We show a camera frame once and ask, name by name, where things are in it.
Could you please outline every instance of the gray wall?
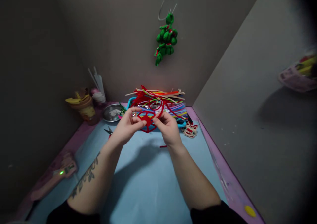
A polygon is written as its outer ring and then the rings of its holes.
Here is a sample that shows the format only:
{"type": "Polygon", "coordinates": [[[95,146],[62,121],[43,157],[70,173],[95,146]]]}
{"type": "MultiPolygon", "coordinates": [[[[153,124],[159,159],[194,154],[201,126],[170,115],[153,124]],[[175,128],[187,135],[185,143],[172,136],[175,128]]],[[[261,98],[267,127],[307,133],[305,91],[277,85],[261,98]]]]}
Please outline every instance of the gray wall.
{"type": "Polygon", "coordinates": [[[161,17],[178,3],[175,53],[155,67],[163,0],[59,0],[87,65],[104,79],[109,101],[144,85],[186,92],[192,105],[255,0],[166,0],[161,17]]]}
{"type": "Polygon", "coordinates": [[[2,219],[82,123],[64,99],[89,80],[56,0],[0,0],[0,15],[2,219]]]}
{"type": "Polygon", "coordinates": [[[316,93],[276,79],[311,44],[302,15],[297,0],[257,0],[193,106],[270,224],[300,223],[316,175],[316,93]]]}

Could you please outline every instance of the yellow dot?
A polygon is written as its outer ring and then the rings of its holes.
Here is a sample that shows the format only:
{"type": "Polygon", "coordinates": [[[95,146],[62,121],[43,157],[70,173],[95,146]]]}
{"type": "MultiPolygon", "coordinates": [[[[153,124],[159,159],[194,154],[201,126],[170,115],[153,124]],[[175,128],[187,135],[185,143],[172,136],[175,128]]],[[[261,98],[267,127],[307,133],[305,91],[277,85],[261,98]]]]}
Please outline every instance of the yellow dot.
{"type": "Polygon", "coordinates": [[[254,210],[252,209],[252,207],[246,205],[244,206],[244,210],[247,212],[247,214],[251,217],[256,217],[256,214],[254,212],[254,210]]]}

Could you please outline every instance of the small bowl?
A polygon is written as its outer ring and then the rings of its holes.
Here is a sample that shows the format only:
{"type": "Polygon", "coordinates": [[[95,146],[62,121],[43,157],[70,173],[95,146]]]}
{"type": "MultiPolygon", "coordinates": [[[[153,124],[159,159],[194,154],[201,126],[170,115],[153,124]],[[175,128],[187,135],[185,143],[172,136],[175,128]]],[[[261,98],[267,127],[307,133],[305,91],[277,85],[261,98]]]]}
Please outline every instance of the small bowl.
{"type": "Polygon", "coordinates": [[[118,121],[118,115],[121,112],[120,104],[112,104],[105,107],[102,111],[102,118],[106,122],[116,122],[118,121]]]}

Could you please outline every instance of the wire hanger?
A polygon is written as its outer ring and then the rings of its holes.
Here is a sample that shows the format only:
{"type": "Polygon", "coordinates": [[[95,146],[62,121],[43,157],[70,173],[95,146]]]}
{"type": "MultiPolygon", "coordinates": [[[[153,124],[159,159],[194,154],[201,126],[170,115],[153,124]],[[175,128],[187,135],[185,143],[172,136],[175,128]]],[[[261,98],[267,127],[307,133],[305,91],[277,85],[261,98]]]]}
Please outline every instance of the wire hanger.
{"type": "MultiPolygon", "coordinates": [[[[165,2],[165,0],[163,0],[162,5],[161,5],[161,8],[159,9],[159,13],[158,13],[159,15],[161,14],[161,10],[162,10],[162,7],[163,7],[163,5],[164,5],[164,2],[165,2]]],[[[163,20],[165,20],[165,19],[167,18],[167,16],[166,16],[164,19],[161,19],[160,17],[158,17],[158,18],[159,18],[159,19],[158,19],[159,21],[163,21],[163,20]]]]}

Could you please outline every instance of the black sleeve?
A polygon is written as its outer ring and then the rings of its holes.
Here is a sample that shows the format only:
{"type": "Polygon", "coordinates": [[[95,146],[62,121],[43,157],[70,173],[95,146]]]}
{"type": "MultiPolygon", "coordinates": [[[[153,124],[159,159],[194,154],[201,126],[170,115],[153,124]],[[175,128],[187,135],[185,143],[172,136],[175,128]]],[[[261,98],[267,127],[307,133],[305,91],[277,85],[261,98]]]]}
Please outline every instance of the black sleeve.
{"type": "Polygon", "coordinates": [[[247,224],[235,211],[228,207],[223,201],[220,205],[206,208],[199,211],[197,209],[191,210],[191,218],[193,224],[202,223],[234,223],[247,224]]]}
{"type": "Polygon", "coordinates": [[[89,224],[99,224],[100,216],[99,214],[94,215],[84,215],[73,210],[67,203],[63,202],[62,205],[53,210],[47,217],[47,224],[56,223],[89,223],[89,224]]]}

